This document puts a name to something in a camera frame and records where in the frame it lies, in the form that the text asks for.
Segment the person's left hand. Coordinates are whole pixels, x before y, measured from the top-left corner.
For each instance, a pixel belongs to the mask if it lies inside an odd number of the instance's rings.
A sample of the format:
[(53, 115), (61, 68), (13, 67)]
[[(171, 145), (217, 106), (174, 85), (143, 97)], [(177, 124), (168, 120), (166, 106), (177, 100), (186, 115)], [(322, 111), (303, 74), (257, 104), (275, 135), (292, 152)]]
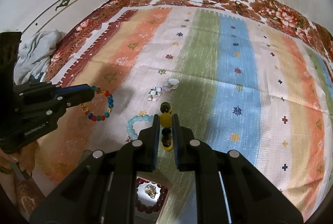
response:
[(36, 150), (38, 149), (38, 142), (35, 140), (29, 145), (23, 147), (19, 152), (13, 154), (4, 153), (1, 150), (1, 167), (11, 169), (10, 162), (18, 163), (21, 171), (26, 171), (29, 176), (35, 167)]

